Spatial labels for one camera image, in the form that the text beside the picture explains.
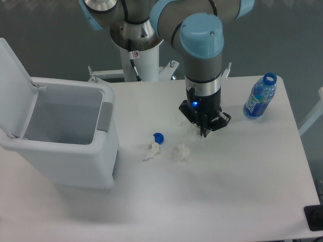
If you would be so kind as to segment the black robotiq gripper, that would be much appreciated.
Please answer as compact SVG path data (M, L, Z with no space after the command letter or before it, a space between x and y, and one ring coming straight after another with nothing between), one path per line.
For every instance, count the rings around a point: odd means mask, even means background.
M198 96L194 88L186 91L187 99L179 106L182 114L200 128L200 134L205 138L211 131L224 128L231 116L222 111L221 89L209 96Z

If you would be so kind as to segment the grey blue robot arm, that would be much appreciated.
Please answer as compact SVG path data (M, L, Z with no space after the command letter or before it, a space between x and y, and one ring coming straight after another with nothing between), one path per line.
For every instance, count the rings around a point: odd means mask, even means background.
M127 82L159 79L159 45L183 60L186 95L179 109L202 136L228 125L221 108L223 24L249 13L254 1L79 1L91 27L109 28Z

